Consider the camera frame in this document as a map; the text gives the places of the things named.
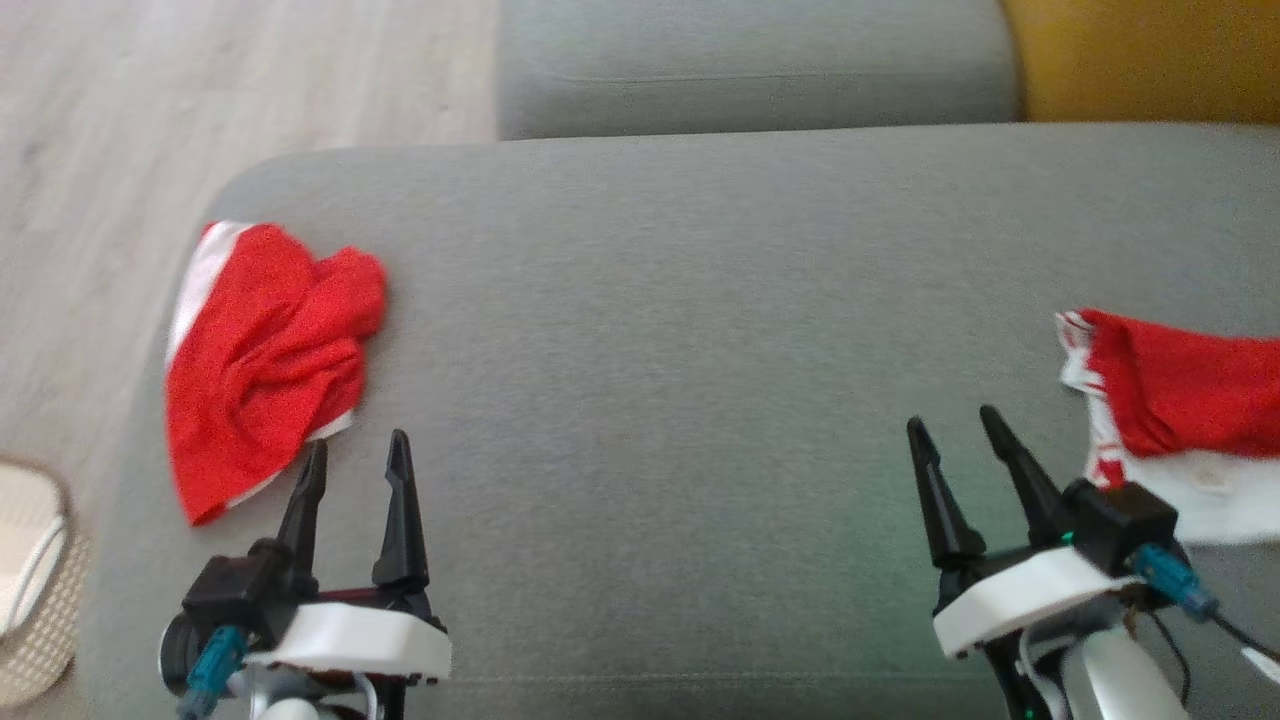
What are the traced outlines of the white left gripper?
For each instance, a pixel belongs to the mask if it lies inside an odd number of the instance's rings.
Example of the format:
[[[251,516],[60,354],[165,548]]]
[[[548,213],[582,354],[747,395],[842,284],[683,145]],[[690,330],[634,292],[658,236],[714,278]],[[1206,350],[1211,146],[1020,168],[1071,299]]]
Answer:
[[[314,577],[317,511],[326,492],[328,443],[310,445],[276,543],[288,552],[293,583]],[[410,438],[393,430],[385,479],[390,501],[372,583],[357,600],[337,593],[300,606],[279,641],[244,659],[247,691],[346,691],[357,675],[417,684],[451,678],[453,644],[433,611],[428,551]]]

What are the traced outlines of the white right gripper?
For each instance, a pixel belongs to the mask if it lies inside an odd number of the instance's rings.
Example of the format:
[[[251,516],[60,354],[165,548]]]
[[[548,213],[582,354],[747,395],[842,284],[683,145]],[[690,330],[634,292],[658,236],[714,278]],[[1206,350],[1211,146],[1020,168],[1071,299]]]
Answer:
[[[1061,544],[1073,532],[1062,493],[998,409],[982,405],[979,416],[1016,491],[1028,543],[1037,548]],[[986,541],[957,506],[924,420],[910,418],[906,433],[933,568],[946,571],[983,557]],[[1108,575],[1073,547],[1046,550],[969,587],[934,615],[933,629],[943,656],[957,659],[1097,597],[1142,584],[1138,575]]]

